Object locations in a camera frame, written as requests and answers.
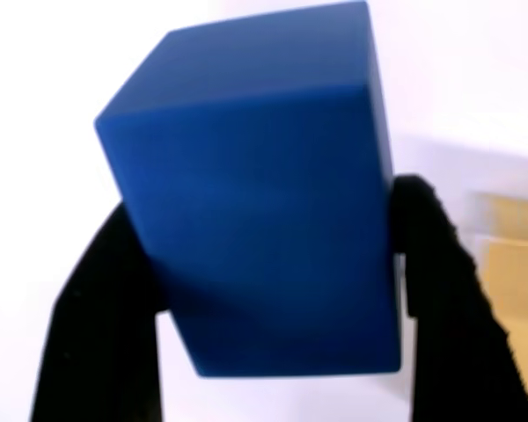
block front face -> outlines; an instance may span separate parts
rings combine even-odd
[[[97,120],[200,374],[399,368],[387,169],[360,77]]]

block side face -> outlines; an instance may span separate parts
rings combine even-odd
[[[206,376],[399,365],[371,115],[356,86],[106,120],[131,218]]]
[[[365,84],[368,23],[352,2],[169,33],[104,114]]]

white wall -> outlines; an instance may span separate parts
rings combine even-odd
[[[50,307],[119,200],[92,130],[100,108],[169,29],[318,3],[0,2],[0,421],[27,418]],[[466,173],[472,155],[449,160],[438,140],[528,156],[528,0],[370,3],[396,167],[430,175],[461,219],[471,181],[496,185],[497,173]],[[511,180],[512,189],[525,189],[528,172]],[[407,420],[407,371],[203,382],[167,318],[159,329],[172,420]]]

blue block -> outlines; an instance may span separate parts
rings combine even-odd
[[[96,129],[200,375],[399,369],[366,4],[168,33]]]

